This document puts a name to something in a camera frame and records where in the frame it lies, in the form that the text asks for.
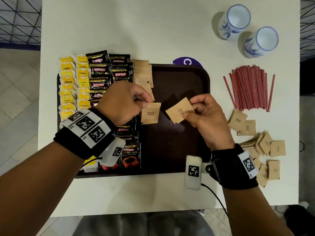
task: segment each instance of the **brown serving tray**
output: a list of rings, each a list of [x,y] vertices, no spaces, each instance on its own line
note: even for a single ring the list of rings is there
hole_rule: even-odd
[[[198,130],[186,120],[174,124],[165,113],[165,110],[185,97],[190,99],[198,94],[210,93],[207,72],[189,65],[152,64],[152,75],[153,95],[155,101],[161,103],[161,110],[157,124],[138,127],[141,169],[100,170],[91,173],[80,171],[76,178],[184,172],[186,155],[200,156],[203,162],[210,161],[211,150]]]

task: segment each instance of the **metal grid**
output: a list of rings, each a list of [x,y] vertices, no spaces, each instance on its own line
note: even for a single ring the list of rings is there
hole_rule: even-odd
[[[301,0],[300,60],[315,57],[315,0]]]
[[[2,47],[39,50],[41,24],[42,0],[0,0]]]

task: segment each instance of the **wristband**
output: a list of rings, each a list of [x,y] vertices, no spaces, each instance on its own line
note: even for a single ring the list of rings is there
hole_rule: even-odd
[[[82,159],[98,157],[115,139],[115,125],[97,109],[81,109],[61,122],[54,141]]]
[[[233,149],[212,151],[210,176],[222,187],[231,190],[258,186],[255,169],[249,154],[240,145]]]

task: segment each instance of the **gray pants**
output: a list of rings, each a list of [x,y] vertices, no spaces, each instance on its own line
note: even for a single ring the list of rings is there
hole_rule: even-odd
[[[73,236],[214,236],[197,210],[84,216]]]

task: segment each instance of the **left hand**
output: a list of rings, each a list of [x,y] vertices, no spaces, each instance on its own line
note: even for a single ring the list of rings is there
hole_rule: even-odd
[[[152,102],[152,97],[143,87],[122,80],[108,88],[95,108],[115,126],[120,126],[129,122]]]

